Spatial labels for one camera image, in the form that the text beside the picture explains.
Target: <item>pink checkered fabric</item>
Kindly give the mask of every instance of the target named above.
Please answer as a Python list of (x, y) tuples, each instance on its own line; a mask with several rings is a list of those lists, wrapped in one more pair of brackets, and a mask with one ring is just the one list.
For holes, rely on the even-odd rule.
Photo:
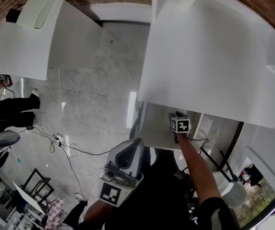
[(64, 201), (58, 198), (51, 204), (45, 230), (56, 230), (57, 227), (62, 223), (59, 217), (59, 213), (63, 203)]

